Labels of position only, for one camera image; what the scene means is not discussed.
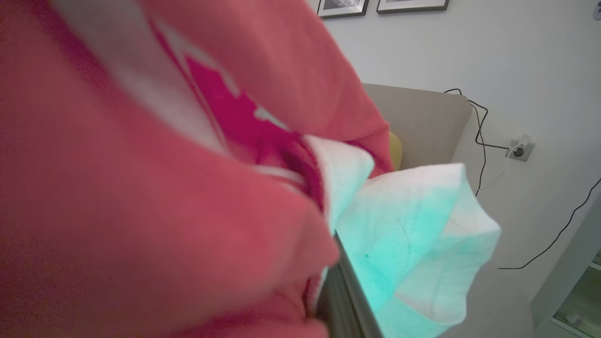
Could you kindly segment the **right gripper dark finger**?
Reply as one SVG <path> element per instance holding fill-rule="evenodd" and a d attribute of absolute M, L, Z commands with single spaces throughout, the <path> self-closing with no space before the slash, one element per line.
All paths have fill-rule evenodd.
<path fill-rule="evenodd" d="M 331 338 L 381 338 L 382 332 L 354 273 L 343 244 L 335 234 L 340 258 L 326 276 L 317 302 L 316 316 Z"/>

